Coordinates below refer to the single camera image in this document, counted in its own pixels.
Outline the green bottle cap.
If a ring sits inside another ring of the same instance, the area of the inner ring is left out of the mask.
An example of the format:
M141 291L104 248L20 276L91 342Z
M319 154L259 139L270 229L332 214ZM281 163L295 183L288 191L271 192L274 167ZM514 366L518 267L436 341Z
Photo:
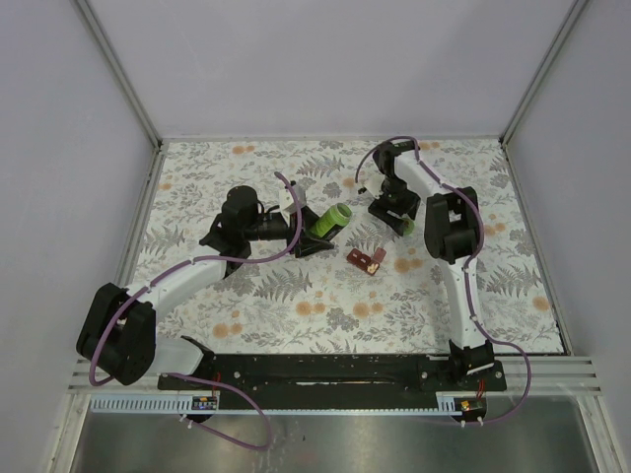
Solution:
M412 234L414 232L414 229L415 229L415 222L413 220L410 220L410 219L403 220L403 234L405 236Z

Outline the red pill organizer box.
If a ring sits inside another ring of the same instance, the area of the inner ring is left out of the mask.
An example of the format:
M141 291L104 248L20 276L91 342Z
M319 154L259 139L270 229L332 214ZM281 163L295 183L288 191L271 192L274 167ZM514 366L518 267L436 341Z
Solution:
M386 251L378 247L372 255L368 255L358 248L353 248L346 256L346 260L354 267L368 275L374 276L380 269L386 257Z

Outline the green pill bottle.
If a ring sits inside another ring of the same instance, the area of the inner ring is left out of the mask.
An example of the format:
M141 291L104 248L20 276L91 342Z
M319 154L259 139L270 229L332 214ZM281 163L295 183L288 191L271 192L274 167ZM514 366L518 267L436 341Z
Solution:
M331 239L341 232L351 221L352 211L343 203L337 203L328 208L309 231L312 235L321 239Z

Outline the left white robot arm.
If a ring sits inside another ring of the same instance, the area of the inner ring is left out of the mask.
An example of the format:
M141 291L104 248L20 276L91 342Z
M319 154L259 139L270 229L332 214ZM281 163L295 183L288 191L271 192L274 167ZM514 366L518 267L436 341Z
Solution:
M156 373L179 377L193 389L213 380L210 352L186 337L161 339L157 322L199 291L244 265L255 264L251 243L282 240L282 255L305 257L334 247L335 228L305 203L302 189L290 183L277 206L264 208L249 186L232 188L209 232L185 260L136 286L100 287L84 322L77 351L90 363L93 386L113 380L130 385Z

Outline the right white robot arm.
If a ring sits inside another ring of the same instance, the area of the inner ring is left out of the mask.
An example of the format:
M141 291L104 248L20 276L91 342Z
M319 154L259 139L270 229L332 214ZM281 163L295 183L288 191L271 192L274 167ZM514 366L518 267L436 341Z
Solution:
M381 173L362 184L373 196L372 216L402 237L425 206L424 243L440 265L451 313L449 378L455 387L471 389L495 363L492 342L476 326L474 270L483 246L476 191L455 186L425 164L419 142L411 137L387 139L365 157Z

